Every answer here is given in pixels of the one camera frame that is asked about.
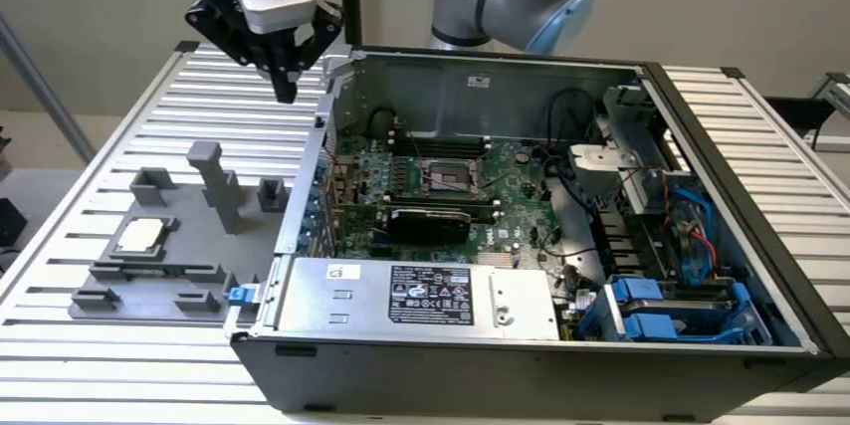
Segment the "CPU socket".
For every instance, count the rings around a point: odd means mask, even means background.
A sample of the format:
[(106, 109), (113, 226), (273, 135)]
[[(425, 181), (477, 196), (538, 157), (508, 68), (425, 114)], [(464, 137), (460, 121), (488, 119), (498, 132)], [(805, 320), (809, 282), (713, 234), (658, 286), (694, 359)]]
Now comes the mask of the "CPU socket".
[(480, 194), (478, 162), (472, 159), (428, 158), (418, 165), (418, 189), (425, 196)]

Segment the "thin metal locking lever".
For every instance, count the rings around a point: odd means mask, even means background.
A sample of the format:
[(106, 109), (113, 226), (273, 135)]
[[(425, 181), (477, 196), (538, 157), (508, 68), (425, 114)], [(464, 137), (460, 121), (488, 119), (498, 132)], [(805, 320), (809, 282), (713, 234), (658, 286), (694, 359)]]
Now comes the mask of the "thin metal locking lever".
[(417, 153), (417, 163), (418, 163), (417, 169), (418, 169), (418, 173), (420, 173), (420, 184), (421, 184), (421, 187), (422, 187), (422, 185), (426, 183), (426, 179), (428, 179), (426, 172), (424, 170), (425, 158), (422, 156), (422, 151), (421, 151), (418, 140), (417, 140), (417, 137), (416, 137), (414, 133), (409, 131), (407, 135), (409, 135), (409, 139), (411, 141), (411, 145), (414, 146), (414, 150), (416, 150), (416, 153)]

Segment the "black RAM slot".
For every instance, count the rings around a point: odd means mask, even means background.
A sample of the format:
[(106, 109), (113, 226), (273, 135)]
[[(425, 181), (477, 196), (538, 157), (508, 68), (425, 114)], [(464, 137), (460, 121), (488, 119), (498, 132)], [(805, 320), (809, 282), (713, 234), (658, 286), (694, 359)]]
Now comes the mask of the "black RAM slot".
[(397, 208), (421, 208), (433, 210), (457, 210), (468, 214), (485, 212), (490, 214), (501, 209), (501, 204), (489, 199), (464, 199), (445, 197), (395, 197), (386, 195), (379, 203)]
[(407, 157), (474, 159), (485, 153), (486, 146), (481, 138), (401, 137), (393, 145), (393, 153)]

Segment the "black graphics card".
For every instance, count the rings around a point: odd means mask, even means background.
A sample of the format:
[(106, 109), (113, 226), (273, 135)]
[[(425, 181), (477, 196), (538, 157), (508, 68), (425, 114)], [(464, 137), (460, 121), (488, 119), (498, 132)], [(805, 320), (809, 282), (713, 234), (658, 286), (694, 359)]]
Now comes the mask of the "black graphics card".
[(454, 246), (468, 240), (472, 217), (460, 211), (395, 209), (387, 220), (387, 232), (397, 244)]

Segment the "green motherboard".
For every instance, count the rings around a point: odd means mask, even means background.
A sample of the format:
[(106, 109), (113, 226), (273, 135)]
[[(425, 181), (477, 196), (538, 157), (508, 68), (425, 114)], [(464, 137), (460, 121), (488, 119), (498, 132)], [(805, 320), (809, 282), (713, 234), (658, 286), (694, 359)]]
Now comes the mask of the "green motherboard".
[[(333, 154), (331, 202), (334, 252), (342, 258), (402, 260), (433, 263), (482, 264), (502, 269), (542, 271), (550, 294), (564, 304), (597, 290), (598, 282), (582, 267), (594, 255), (592, 245), (566, 246), (566, 228), (558, 224), (553, 196), (560, 161), (530, 140), (488, 143), (478, 162), (480, 194), (425, 196), (418, 189), (417, 157), (393, 153), (395, 140), (387, 136), (351, 135)], [(387, 220), (397, 207), (379, 203), (386, 196), (489, 199), (501, 204), (490, 214), (469, 214), (468, 240), (454, 246), (397, 244), (387, 232)]]

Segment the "green RAM stick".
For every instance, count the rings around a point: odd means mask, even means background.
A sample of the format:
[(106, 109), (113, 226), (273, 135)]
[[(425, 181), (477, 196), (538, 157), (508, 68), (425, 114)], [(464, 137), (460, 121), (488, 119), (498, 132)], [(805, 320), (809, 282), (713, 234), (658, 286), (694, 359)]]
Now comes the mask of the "green RAM stick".
[(122, 266), (129, 277), (149, 279), (181, 279), (186, 277), (187, 266), (182, 265), (130, 265)]

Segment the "black box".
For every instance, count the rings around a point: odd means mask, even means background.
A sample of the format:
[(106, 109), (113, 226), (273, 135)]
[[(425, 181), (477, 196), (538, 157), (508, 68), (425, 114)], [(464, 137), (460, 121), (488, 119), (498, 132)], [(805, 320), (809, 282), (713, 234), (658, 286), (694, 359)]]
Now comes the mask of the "black box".
[(29, 220), (9, 198), (0, 198), (0, 247), (15, 245)]

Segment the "grey printed parts rack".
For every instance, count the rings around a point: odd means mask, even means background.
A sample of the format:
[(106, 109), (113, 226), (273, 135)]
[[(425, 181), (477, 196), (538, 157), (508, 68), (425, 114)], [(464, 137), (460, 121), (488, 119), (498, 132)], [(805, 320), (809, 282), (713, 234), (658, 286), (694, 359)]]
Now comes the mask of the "grey printed parts rack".
[[(106, 250), (71, 294), (75, 319), (222, 322), (233, 287), (263, 282), (289, 201), (282, 178), (245, 185), (222, 165), (222, 147), (198, 141), (186, 154), (197, 184), (178, 183), (163, 167), (143, 168), (131, 183), (134, 203)], [(167, 232), (147, 253), (117, 250), (133, 219), (162, 218)], [(181, 279), (129, 277), (122, 266), (187, 266)]]

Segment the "blue case latch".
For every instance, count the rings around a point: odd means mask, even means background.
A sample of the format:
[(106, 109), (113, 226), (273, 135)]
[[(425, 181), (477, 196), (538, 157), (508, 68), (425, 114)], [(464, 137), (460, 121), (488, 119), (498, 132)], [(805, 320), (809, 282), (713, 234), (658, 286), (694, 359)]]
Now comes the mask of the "blue case latch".
[(227, 294), (227, 303), (231, 307), (253, 307), (258, 304), (258, 284), (247, 284), (233, 287)]

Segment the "metal disk bay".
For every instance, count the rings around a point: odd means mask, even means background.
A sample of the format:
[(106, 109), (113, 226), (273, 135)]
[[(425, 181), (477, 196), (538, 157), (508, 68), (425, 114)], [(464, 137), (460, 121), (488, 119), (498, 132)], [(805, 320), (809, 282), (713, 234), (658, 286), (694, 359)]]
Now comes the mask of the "metal disk bay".
[(568, 150), (565, 193), (553, 196), (558, 224), (589, 232), (606, 212), (650, 215), (668, 227), (680, 220), (681, 192), (700, 179), (673, 153), (660, 105), (638, 86), (608, 88), (590, 122), (593, 135)]

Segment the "silver power supply unit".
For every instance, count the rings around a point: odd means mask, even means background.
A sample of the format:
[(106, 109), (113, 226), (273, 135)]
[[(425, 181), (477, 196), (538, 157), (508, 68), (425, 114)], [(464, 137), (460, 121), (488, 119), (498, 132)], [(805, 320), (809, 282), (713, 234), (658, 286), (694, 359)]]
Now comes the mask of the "silver power supply unit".
[(486, 265), (301, 258), (277, 328), (341, 340), (556, 341), (546, 274)]

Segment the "blue drive caddy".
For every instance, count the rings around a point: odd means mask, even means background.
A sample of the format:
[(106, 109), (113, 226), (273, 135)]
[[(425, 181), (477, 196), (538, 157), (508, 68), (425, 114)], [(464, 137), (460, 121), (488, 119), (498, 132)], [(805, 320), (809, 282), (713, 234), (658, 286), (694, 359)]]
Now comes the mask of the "blue drive caddy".
[(638, 342), (676, 342), (680, 335), (670, 316), (634, 314), (625, 318), (626, 337)]
[(618, 277), (605, 285), (608, 301), (616, 318), (636, 314), (664, 315), (666, 299), (654, 279)]

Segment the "black open PC case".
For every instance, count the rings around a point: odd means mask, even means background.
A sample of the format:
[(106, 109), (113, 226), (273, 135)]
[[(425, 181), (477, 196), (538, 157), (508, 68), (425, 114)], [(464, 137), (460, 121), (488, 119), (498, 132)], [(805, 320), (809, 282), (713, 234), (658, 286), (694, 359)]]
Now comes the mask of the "black open PC case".
[[(720, 68), (362, 48), (326, 62), (327, 92), (289, 191), (258, 304), (229, 306), (230, 345), (285, 412), (709, 422), (772, 392), (850, 372), (850, 332), (806, 276), (850, 262), (850, 191), (748, 79)], [(469, 76), (489, 76), (488, 89)], [(334, 252), (333, 154), (351, 135), (530, 140), (560, 161), (592, 138), (608, 88), (660, 105), (674, 155), (700, 179), (668, 227), (606, 212), (565, 244), (592, 245), (596, 291), (553, 299), (556, 341), (341, 340), (277, 328), (294, 262)], [(626, 337), (605, 285), (660, 282), (676, 342)]]

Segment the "grey metal frame leg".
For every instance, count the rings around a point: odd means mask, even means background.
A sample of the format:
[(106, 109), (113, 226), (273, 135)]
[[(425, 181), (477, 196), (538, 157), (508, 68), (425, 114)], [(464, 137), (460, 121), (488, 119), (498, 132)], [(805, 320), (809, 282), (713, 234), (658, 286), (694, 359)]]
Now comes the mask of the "grey metal frame leg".
[(85, 163), (95, 158), (93, 143), (35, 65), (11, 25), (0, 13), (0, 50), (25, 81), (49, 117)]

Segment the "aluminium profile frame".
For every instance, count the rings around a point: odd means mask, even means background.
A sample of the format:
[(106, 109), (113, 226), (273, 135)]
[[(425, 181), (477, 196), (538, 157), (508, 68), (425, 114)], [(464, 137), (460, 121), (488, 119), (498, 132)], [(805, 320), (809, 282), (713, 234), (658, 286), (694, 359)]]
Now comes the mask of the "aluminium profile frame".
[(810, 146), (818, 152), (850, 153), (850, 74), (828, 72), (809, 98), (822, 109), (806, 135)]

